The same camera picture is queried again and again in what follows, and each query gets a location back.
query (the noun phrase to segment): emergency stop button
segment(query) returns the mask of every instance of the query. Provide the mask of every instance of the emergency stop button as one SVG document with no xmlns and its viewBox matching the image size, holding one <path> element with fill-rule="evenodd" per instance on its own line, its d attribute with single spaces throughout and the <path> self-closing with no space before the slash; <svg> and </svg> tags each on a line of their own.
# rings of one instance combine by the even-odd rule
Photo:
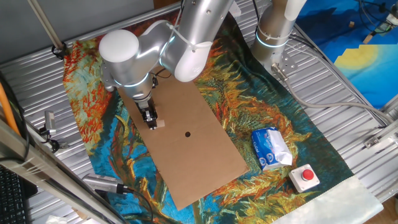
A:
<svg viewBox="0 0 398 224">
<path fill-rule="evenodd" d="M 313 172 L 312 170 L 306 169 L 303 171 L 302 174 L 303 180 L 312 180 L 313 179 Z"/>
<path fill-rule="evenodd" d="M 320 184 L 317 174 L 313 171 L 310 164 L 305 164 L 290 171 L 289 177 L 299 193 Z"/>
</svg>

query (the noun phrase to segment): blue and white package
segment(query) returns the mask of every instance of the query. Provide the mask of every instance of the blue and white package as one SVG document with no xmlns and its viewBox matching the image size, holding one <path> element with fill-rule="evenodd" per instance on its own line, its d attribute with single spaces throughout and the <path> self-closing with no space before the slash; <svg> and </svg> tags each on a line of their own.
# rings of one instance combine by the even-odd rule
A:
<svg viewBox="0 0 398 224">
<path fill-rule="evenodd" d="M 293 155 L 276 128 L 263 128 L 251 134 L 263 170 L 291 166 Z"/>
</svg>

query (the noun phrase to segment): gray metal rod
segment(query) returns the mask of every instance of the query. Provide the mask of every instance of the gray metal rod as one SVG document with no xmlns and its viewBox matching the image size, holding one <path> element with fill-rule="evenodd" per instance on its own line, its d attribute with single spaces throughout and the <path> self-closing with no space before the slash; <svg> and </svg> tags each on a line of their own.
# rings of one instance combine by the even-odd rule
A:
<svg viewBox="0 0 398 224">
<path fill-rule="evenodd" d="M 32 7 L 33 11 L 35 12 L 37 18 L 39 19 L 40 23 L 43 25 L 47 35 L 49 35 L 53 45 L 58 49 L 62 50 L 63 45 L 61 40 L 58 38 L 57 34 L 55 33 L 54 29 L 51 26 L 50 21 L 47 19 L 47 16 L 45 16 L 44 11 L 40 7 L 39 3 L 37 0 L 27 0 Z"/>
<path fill-rule="evenodd" d="M 1 165 L 75 207 L 97 222 L 105 224 L 109 223 L 108 220 L 111 220 L 113 223 L 125 223 L 123 218 L 117 215 L 117 212 L 83 181 L 73 179 L 72 177 L 76 177 L 76 175 L 43 147 L 39 142 L 37 142 L 36 147 L 30 146 L 27 162 L 23 165 L 19 165 L 15 161 L 2 161 Z M 25 140 L 12 131 L 2 120 L 0 120 L 0 149 L 0 157 L 22 158 L 25 153 Z"/>
</svg>

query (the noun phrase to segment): colorful tapestry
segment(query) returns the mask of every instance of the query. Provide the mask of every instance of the colorful tapestry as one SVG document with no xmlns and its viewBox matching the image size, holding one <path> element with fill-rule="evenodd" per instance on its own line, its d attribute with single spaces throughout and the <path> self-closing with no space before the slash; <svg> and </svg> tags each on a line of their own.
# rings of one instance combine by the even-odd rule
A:
<svg viewBox="0 0 398 224">
<path fill-rule="evenodd" d="M 174 22 L 176 13 L 127 27 L 137 36 L 154 21 Z M 154 223 L 272 223 L 351 177 L 344 160 L 289 92 L 252 56 L 232 16 L 221 26 L 202 74 L 194 81 L 250 171 L 177 211 L 165 182 L 117 92 L 101 83 L 102 37 L 76 41 L 65 59 L 63 84 L 96 174 L 117 177 L 149 199 Z M 253 130 L 275 126 L 294 161 L 263 172 L 251 142 Z M 297 193 L 290 170 L 310 164 L 320 185 Z M 127 218 L 145 213 L 131 194 L 110 194 Z M 145 221 L 131 220 L 131 223 Z"/>
</svg>

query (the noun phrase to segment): red button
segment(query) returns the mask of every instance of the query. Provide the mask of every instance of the red button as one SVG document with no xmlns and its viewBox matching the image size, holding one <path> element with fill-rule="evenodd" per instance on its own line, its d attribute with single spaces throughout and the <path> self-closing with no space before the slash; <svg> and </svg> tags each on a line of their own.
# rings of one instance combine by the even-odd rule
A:
<svg viewBox="0 0 398 224">
<path fill-rule="evenodd" d="M 303 171 L 303 179 L 312 180 L 313 179 L 313 172 L 311 170 Z"/>
</svg>

